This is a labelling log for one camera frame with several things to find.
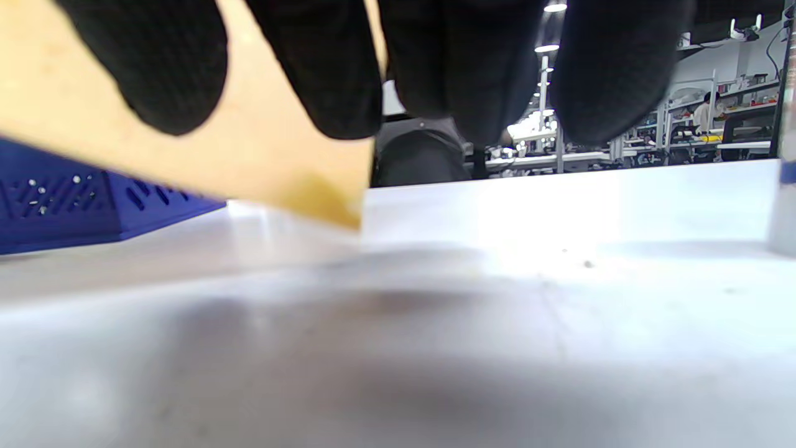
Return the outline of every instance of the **glove finger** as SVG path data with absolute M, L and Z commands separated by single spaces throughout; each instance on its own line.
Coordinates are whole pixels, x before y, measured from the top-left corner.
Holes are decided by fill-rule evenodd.
M 570 0 L 551 102 L 570 139 L 603 144 L 664 96 L 693 0 Z
M 412 116 L 447 116 L 443 14 L 439 0 L 381 0 L 381 27 L 396 91 Z
M 179 136 L 218 105 L 227 34 L 213 0 L 56 0 L 141 120 Z
M 247 0 L 315 126 L 335 139 L 375 135 L 381 77 L 362 0 Z
M 445 94 L 469 141 L 496 143 L 527 109 L 542 7 L 538 0 L 445 0 Z

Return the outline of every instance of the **white shelf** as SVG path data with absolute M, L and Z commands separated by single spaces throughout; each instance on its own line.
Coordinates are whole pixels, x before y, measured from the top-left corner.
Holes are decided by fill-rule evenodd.
M 538 132 L 535 134 L 530 134 L 528 136 L 521 136 L 521 137 L 512 137 L 512 140 L 515 142 L 521 141 L 536 141 L 542 139 L 551 139 L 556 136 L 556 131 L 549 131 L 549 132 Z
M 731 111 L 726 111 L 725 114 L 732 115 L 734 113 L 746 112 L 746 111 L 751 111 L 751 110 L 754 110 L 754 109 L 773 108 L 776 105 L 777 105 L 777 103 L 766 103 L 766 104 L 761 104 L 761 105 L 758 105 L 758 106 L 749 106 L 749 107 L 746 107 L 746 108 L 737 108 L 737 109 L 733 109 Z
M 777 87 L 779 85 L 779 81 L 768 81 L 762 84 L 753 85 L 751 87 L 742 88 L 736 92 L 727 92 L 722 93 L 721 96 L 736 96 L 736 95 L 746 95 L 747 93 L 759 92 L 760 90 L 765 90 L 767 88 Z
M 764 82 L 762 84 L 753 85 L 751 87 L 742 88 L 742 89 L 740 89 L 738 91 L 735 91 L 735 92 L 722 93 L 721 96 L 723 98 L 727 98 L 727 97 L 730 97 L 730 96 L 746 95 L 748 93 L 759 92 L 761 90 L 765 90 L 767 88 L 776 87 L 778 85 L 779 85 L 779 81 L 769 81 L 769 82 Z M 688 106 L 694 106 L 694 105 L 697 105 L 697 104 L 701 104 L 702 102 L 703 102 L 703 100 L 695 100 L 695 101 L 691 101 L 689 103 L 679 104 L 677 106 L 672 106 L 672 107 L 668 108 L 668 110 L 671 112 L 671 111 L 673 111 L 675 109 L 687 108 Z
M 700 147 L 700 146 L 712 146 L 721 144 L 721 142 L 691 142 L 691 143 L 675 143 L 669 145 L 669 147 Z

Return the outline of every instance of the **workbench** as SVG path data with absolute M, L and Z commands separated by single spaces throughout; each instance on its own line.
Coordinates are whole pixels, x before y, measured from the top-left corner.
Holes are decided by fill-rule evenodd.
M 792 448 L 778 161 L 231 203 L 0 257 L 0 446 Z

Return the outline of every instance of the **metal pole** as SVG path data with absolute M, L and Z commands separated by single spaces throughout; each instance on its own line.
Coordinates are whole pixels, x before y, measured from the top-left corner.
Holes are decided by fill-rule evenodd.
M 666 143 L 665 143 L 666 153 L 665 153 L 665 156 L 666 156 L 666 159 L 668 160 L 669 159 L 669 154 L 672 151 L 672 114 L 670 114 L 668 111 L 666 112 L 665 122 L 666 122 L 665 123 L 665 126 L 666 126 Z
M 544 128 L 544 110 L 547 108 L 547 69 L 549 68 L 550 58 L 542 57 L 542 74 L 539 83 L 539 132 Z
M 716 107 L 716 69 L 713 69 L 713 82 L 710 84 L 710 110 L 708 111 L 708 128 L 703 132 L 710 132 L 713 128 L 713 111 Z
M 666 107 L 666 98 L 658 105 L 657 107 L 657 123 L 655 124 L 655 149 L 661 150 L 663 149 L 663 127 L 664 122 L 666 121 L 666 115 L 669 114 L 669 110 Z
M 624 150 L 623 150 L 625 147 L 624 136 L 619 136 L 611 140 L 609 147 L 611 148 L 611 162 L 616 162 L 617 160 L 621 161 L 624 156 Z
M 558 127 L 556 132 L 556 174 L 564 173 L 564 132 L 561 131 L 561 126 Z

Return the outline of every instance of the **cardboard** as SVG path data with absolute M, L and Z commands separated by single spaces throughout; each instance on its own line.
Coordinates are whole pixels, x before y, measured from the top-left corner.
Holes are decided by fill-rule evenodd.
M 55 2 L 0 0 L 0 135 L 151 182 L 358 227 L 372 141 L 317 131 L 244 1 L 217 3 L 229 38 L 224 95 L 201 128 L 173 137 L 139 121 Z M 367 3 L 380 37 L 375 2 Z

